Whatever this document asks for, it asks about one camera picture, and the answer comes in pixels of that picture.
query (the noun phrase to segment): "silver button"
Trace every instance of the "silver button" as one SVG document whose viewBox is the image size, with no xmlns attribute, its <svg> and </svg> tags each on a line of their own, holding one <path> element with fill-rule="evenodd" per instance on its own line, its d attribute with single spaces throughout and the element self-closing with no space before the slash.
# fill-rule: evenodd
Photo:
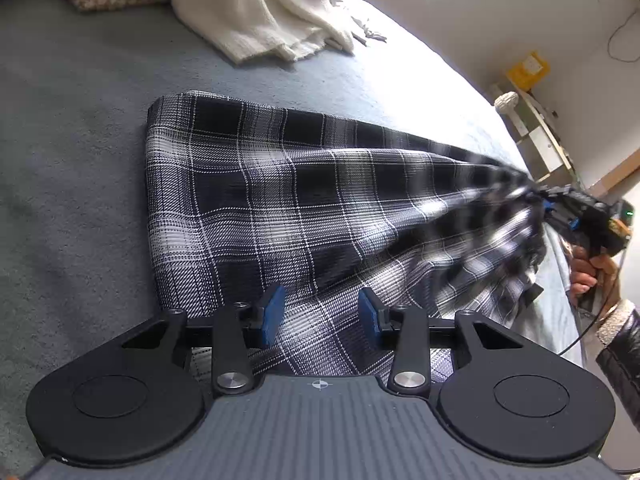
<svg viewBox="0 0 640 480">
<path fill-rule="evenodd" d="M 220 374 L 216 379 L 216 382 L 221 388 L 234 390 L 245 386 L 249 382 L 249 379 L 246 375 L 241 374 L 240 372 L 227 372 L 225 374 Z"/>
<path fill-rule="evenodd" d="M 400 372 L 394 377 L 394 382 L 403 388 L 417 388 L 426 382 L 424 375 L 418 372 Z"/>
</svg>

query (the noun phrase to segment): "white wall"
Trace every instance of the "white wall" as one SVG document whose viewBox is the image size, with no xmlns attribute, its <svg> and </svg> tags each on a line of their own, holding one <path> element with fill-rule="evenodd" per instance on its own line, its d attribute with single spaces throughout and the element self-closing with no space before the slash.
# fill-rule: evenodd
<svg viewBox="0 0 640 480">
<path fill-rule="evenodd" d="M 635 0 L 367 0 L 484 89 L 538 49 L 565 72 L 593 52 Z"/>
<path fill-rule="evenodd" d="M 616 35 L 612 53 L 640 56 L 640 16 Z M 640 148 L 640 61 L 611 59 L 606 40 L 569 73 L 542 82 L 534 92 L 558 112 L 562 144 L 587 186 Z M 640 206 L 640 195 L 637 200 Z"/>
</svg>

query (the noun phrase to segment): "black and white plaid cloth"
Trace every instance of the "black and white plaid cloth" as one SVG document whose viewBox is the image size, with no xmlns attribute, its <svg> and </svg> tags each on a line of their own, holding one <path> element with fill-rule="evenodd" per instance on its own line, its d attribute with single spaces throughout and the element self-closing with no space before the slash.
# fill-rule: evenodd
<svg viewBox="0 0 640 480">
<path fill-rule="evenodd" d="M 158 99 L 146 142 L 148 229 L 162 308 L 204 316 L 287 291 L 256 371 L 388 372 L 356 295 L 509 325 L 543 254 L 526 174 L 490 158 L 311 112 L 188 92 Z M 433 351 L 434 380 L 450 373 Z"/>
</svg>

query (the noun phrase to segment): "sleeve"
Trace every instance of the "sleeve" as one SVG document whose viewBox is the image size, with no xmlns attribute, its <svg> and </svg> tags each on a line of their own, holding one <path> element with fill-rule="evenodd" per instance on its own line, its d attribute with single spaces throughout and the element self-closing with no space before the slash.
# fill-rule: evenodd
<svg viewBox="0 0 640 480">
<path fill-rule="evenodd" d="M 596 335 L 604 346 L 596 362 L 640 431 L 640 315 L 634 304 L 621 301 Z"/>
</svg>

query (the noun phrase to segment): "white blanket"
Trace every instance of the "white blanket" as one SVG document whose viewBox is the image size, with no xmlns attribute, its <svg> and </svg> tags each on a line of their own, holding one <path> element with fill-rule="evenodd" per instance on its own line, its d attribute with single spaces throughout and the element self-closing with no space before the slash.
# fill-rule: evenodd
<svg viewBox="0 0 640 480">
<path fill-rule="evenodd" d="M 297 60 L 328 38 L 353 52 L 351 25 L 329 0 L 171 0 L 176 15 L 234 62 L 275 52 Z"/>
</svg>

